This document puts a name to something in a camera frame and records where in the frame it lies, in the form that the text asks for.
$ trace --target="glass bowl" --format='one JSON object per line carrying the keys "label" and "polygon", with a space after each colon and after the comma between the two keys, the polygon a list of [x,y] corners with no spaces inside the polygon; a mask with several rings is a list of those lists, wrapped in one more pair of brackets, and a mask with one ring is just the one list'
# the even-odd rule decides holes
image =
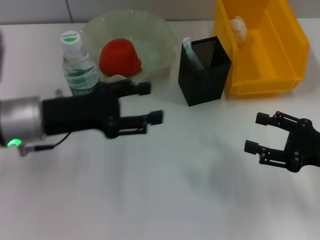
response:
{"label": "glass bowl", "polygon": [[[161,17],[143,10],[109,11],[90,20],[80,31],[83,46],[99,66],[102,48],[113,39],[128,39],[141,60],[142,70],[129,78],[140,82],[169,67],[178,40]],[[99,72],[101,81],[108,76]]]}

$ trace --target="red object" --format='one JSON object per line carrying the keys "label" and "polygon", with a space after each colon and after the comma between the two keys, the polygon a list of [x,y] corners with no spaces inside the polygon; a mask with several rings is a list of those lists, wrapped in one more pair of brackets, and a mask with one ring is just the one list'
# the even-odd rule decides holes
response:
{"label": "red object", "polygon": [[129,77],[141,71],[141,60],[129,40],[114,39],[102,49],[99,68],[109,77],[117,74]]}

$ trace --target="yellow plastic bin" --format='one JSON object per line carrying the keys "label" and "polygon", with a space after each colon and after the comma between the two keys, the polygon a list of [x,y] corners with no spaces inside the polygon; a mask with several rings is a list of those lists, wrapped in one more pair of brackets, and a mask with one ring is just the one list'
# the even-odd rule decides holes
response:
{"label": "yellow plastic bin", "polygon": [[[236,16],[248,28],[239,46],[230,25]],[[232,61],[227,96],[287,92],[304,79],[310,46],[288,0],[217,0],[213,35]]]}

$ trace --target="bottle cap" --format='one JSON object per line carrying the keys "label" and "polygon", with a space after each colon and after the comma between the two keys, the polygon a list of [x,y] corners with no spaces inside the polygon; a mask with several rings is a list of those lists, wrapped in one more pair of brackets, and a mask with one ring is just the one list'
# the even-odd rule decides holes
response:
{"label": "bottle cap", "polygon": [[74,53],[82,48],[81,36],[77,31],[66,31],[61,35],[62,49],[65,52]]}

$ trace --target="clear plastic bottle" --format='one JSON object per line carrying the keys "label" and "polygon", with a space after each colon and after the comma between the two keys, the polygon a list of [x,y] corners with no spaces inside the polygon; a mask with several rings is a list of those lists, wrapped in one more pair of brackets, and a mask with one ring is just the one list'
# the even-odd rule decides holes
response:
{"label": "clear plastic bottle", "polygon": [[84,49],[77,31],[66,31],[61,35],[63,48],[63,73],[73,96],[91,93],[100,78],[95,61]]}

